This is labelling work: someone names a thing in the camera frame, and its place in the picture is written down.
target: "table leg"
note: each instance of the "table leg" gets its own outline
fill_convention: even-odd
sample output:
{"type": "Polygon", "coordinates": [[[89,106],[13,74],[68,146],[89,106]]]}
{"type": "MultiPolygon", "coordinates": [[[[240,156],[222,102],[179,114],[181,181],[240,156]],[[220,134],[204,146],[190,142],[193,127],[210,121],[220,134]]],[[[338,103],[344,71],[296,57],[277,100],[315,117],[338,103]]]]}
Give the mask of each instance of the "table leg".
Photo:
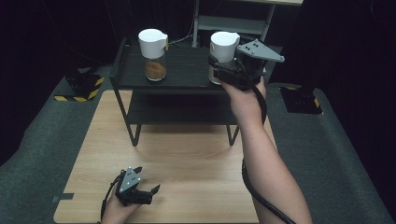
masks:
{"type": "Polygon", "coordinates": [[[134,132],[134,135],[131,133],[132,145],[134,147],[137,146],[137,143],[139,142],[140,130],[142,130],[142,125],[137,124],[136,131],[134,132]]]}
{"type": "Polygon", "coordinates": [[[194,9],[194,33],[192,35],[192,47],[197,47],[197,39],[198,39],[198,17],[199,17],[199,0],[195,0],[195,9],[194,9]]]}

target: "dark background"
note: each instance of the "dark background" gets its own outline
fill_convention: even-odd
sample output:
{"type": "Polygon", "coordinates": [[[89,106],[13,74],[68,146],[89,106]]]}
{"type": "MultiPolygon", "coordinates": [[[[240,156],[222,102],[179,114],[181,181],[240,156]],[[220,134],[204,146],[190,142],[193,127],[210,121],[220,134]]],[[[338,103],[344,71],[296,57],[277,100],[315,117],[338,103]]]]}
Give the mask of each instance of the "dark background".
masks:
{"type": "MultiPolygon", "coordinates": [[[[241,6],[201,1],[207,15],[265,17],[266,5],[241,6]]],[[[305,0],[301,8],[277,7],[266,39],[283,46],[287,59],[270,81],[311,84],[325,92],[393,218],[395,11],[391,0],[305,0]]],[[[171,41],[182,38],[192,12],[192,0],[1,1],[0,164],[18,150],[65,75],[112,64],[122,37],[136,38],[145,28],[161,29],[171,41]]]]}

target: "black wall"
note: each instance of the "black wall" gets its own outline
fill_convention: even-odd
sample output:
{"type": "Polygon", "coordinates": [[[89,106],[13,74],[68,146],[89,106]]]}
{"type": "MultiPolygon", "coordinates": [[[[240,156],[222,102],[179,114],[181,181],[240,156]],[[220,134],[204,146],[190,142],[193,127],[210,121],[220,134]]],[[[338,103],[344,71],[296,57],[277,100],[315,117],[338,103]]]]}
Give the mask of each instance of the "black wall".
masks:
{"type": "Polygon", "coordinates": [[[1,165],[61,79],[112,63],[118,44],[104,1],[1,1],[0,16],[1,165]]]}
{"type": "Polygon", "coordinates": [[[270,82],[323,90],[396,218],[396,2],[304,0],[270,82]]]}

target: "forearm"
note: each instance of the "forearm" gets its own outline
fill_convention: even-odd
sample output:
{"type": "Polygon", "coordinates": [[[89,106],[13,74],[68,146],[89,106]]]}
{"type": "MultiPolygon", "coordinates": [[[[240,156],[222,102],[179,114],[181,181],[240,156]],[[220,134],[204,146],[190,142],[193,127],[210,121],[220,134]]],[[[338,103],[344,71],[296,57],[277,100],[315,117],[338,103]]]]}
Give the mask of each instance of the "forearm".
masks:
{"type": "MultiPolygon", "coordinates": [[[[257,121],[244,123],[241,135],[244,160],[255,190],[297,223],[310,223],[303,194],[264,128],[257,121]]],[[[261,223],[282,223],[254,200],[261,223]]]]}
{"type": "Polygon", "coordinates": [[[124,224],[128,217],[124,214],[111,214],[111,212],[105,213],[101,221],[102,224],[124,224]]]}

